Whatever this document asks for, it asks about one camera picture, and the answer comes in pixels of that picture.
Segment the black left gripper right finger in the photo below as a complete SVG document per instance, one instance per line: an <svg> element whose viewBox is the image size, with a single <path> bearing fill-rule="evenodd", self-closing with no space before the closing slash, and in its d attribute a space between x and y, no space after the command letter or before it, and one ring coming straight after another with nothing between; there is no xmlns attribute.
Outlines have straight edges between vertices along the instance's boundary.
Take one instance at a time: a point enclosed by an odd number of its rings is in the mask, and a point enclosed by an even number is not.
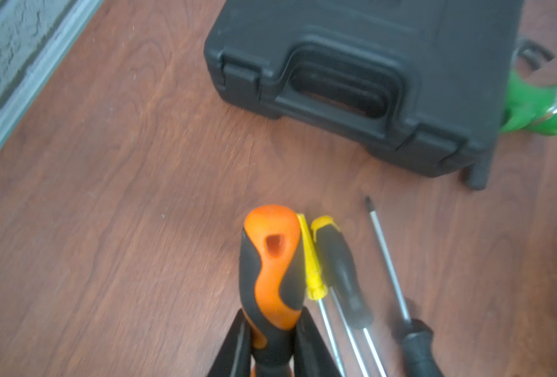
<svg viewBox="0 0 557 377"><path fill-rule="evenodd" d="M294 376L341 377L307 307L302 309L295 327Z"/></svg>

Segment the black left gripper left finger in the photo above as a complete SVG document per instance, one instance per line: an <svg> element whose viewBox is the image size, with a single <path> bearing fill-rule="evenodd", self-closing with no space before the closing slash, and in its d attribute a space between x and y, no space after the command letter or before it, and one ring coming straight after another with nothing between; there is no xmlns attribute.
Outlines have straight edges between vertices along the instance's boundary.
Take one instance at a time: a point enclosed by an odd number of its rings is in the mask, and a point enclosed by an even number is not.
<svg viewBox="0 0 557 377"><path fill-rule="evenodd" d="M252 331L240 309L223 344L212 363L207 377L250 377L252 359Z"/></svg>

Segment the orange black stubby screwdriver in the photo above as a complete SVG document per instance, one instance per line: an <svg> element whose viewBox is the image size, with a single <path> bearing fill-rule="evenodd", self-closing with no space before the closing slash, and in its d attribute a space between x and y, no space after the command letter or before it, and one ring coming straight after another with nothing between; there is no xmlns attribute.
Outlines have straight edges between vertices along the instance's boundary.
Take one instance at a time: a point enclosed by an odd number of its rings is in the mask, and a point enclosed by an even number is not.
<svg viewBox="0 0 557 377"><path fill-rule="evenodd" d="M239 295L251 328L252 376L292 376L295 328L304 306L305 256L297 214L281 205L248 213L242 228Z"/></svg>

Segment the green black large screwdriver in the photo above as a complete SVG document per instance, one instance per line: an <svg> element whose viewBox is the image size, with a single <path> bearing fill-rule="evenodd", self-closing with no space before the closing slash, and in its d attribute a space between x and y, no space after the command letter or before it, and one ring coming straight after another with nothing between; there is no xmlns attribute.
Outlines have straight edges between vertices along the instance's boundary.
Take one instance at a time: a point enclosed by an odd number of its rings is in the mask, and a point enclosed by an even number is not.
<svg viewBox="0 0 557 377"><path fill-rule="evenodd" d="M425 322L410 315L374 203L369 196L365 197L365 203L396 295L401 322L396 326L394 337L401 348L404 372L413 377L444 377L432 351L434 332Z"/></svg>

